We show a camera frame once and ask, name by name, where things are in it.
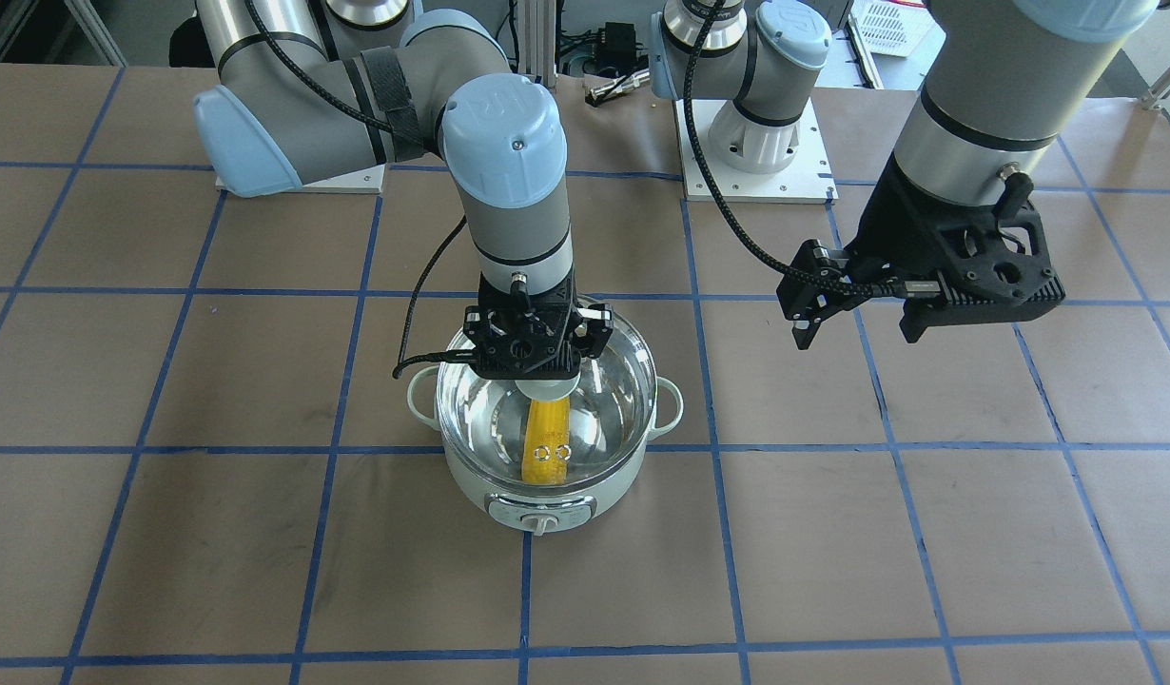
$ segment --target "yellow sponge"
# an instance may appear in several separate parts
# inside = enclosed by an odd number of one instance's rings
[[[522,452],[522,480],[529,485],[564,485],[567,480],[567,398],[530,400]]]

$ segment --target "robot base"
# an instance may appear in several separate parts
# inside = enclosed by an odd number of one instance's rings
[[[381,176],[386,171],[386,165],[376,165],[367,170],[356,170],[345,174],[328,178],[328,180],[316,180],[307,183],[298,190],[287,190],[285,192],[328,192],[329,194],[345,196],[381,196]],[[218,191],[225,190],[221,177],[214,181]]]
[[[708,149],[708,131],[711,119],[720,112],[724,101],[696,100],[694,102],[695,130],[700,142]],[[695,164],[690,153],[690,143],[686,138],[684,105],[681,101],[674,104],[677,115],[677,146],[682,155],[682,177],[684,178],[686,199],[711,201],[708,186],[703,183],[700,165]],[[720,184],[725,199],[730,203],[785,203],[785,204],[823,204],[827,199],[837,199],[830,159],[823,144],[821,131],[817,130],[817,115],[812,101],[806,103],[801,112],[801,142],[797,145],[796,158],[784,170],[770,174],[745,173],[724,164],[721,159],[708,157],[708,169]]]

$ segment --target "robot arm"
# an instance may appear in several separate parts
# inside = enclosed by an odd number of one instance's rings
[[[793,265],[872,282],[887,273],[934,282],[908,299],[909,343],[932,326],[1030,321],[1064,300],[1028,173],[1155,0],[932,0],[948,37],[859,232],[842,251],[804,244]],[[861,297],[786,278],[779,289],[810,347],[826,317]]]
[[[779,155],[790,144],[769,143],[791,139],[830,34],[792,0],[766,0],[743,29],[742,5],[668,0],[654,18],[652,74],[658,95],[676,100],[694,62],[694,96],[731,100],[716,123],[742,133],[718,149],[713,129],[711,153],[725,155],[730,142],[725,162],[765,173],[790,160]],[[948,39],[856,238],[841,251],[810,240],[782,265],[730,221],[785,274],[776,294],[801,350],[824,321],[873,296],[907,300],[901,328],[911,343],[932,326],[1030,321],[1065,297],[1028,173],[1156,1],[932,0],[929,8]]]
[[[328,61],[303,1],[200,0],[199,12],[222,83],[197,96],[195,117],[229,191],[271,194],[438,153],[481,265],[480,302],[463,324],[475,348],[438,361],[469,363],[484,378],[567,382],[583,357],[601,354],[610,308],[577,307],[567,142],[555,100],[510,74],[475,19],[454,9],[420,14],[398,48]],[[542,389],[549,385],[571,389]]]

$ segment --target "pot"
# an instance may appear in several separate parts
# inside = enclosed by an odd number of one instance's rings
[[[564,485],[522,480],[522,454],[530,399],[512,381],[480,378],[467,364],[421,369],[407,386],[407,409],[438,430],[450,475],[476,507],[500,523],[536,535],[567,530],[607,511],[632,487],[649,439],[682,419],[682,393],[658,376],[648,345],[619,315],[598,359],[583,359],[580,382],[569,395],[571,457]],[[450,350],[470,348],[460,330]],[[434,417],[415,407],[414,391],[436,376]],[[670,393],[676,412],[658,418],[659,390]]]

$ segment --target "logo on robot cap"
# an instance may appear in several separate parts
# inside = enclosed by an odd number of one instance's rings
[[[512,75],[512,74],[489,74],[489,75]],[[530,83],[529,78],[522,77],[523,85],[541,88],[536,83]],[[534,96],[522,93],[519,88],[512,88],[507,83],[505,88],[467,90],[460,93],[446,105],[446,109],[467,109],[467,114],[475,122],[497,122],[511,118],[517,122],[530,115],[538,115],[545,108],[539,94]]]

